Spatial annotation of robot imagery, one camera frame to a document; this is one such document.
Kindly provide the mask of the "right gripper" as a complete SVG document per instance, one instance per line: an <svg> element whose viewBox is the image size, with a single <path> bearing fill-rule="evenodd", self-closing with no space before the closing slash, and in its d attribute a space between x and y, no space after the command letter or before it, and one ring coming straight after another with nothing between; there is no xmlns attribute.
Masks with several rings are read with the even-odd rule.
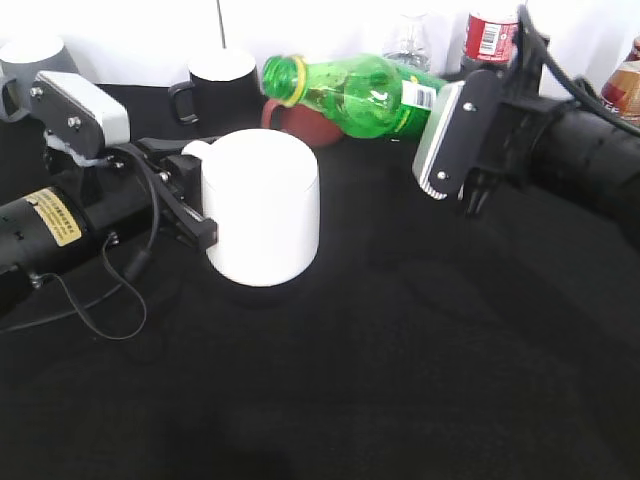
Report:
<svg viewBox="0 0 640 480"><path fill-rule="evenodd" d="M460 77L489 72L500 81L496 113L490 118L479 154L467 175L459 202L466 216L478 216L499 185L516 188L527 184L532 142L539 128L531 109L539 98L542 57L530 38L533 29L517 20L503 29L507 33L504 56L480 51L489 22L468 21Z"/></svg>

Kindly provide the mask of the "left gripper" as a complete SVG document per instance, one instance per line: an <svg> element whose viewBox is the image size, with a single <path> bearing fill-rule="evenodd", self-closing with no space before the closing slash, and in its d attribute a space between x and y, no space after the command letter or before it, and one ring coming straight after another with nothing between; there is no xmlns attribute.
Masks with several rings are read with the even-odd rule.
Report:
<svg viewBox="0 0 640 480"><path fill-rule="evenodd" d="M80 165L71 153L47 146L43 159L52 184L94 235L186 235L200 251L218 240L218 225L201 212L201 164L218 137L142 138L108 148Z"/></svg>

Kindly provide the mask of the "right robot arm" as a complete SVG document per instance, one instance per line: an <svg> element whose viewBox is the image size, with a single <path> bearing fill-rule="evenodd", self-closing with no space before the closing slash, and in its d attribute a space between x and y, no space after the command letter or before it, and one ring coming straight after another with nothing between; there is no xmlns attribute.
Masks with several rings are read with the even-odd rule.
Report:
<svg viewBox="0 0 640 480"><path fill-rule="evenodd" d="M441 90L412 171L435 200L479 216L497 186L533 183L612 220L639 243L639 130L606 110L550 55L528 10L518 10L517 55Z"/></svg>

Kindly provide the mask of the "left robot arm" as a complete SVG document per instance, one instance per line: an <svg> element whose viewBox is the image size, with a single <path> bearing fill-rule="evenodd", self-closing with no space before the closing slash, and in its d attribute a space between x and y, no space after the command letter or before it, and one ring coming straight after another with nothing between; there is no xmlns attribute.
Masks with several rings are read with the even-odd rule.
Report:
<svg viewBox="0 0 640 480"><path fill-rule="evenodd" d="M186 144L143 138L106 149L92 167L55 156L51 185L1 208L1 312L44 275L97 257L110 235L127 241L166 227L200 250L215 245L216 222L194 206L201 162L183 153Z"/></svg>

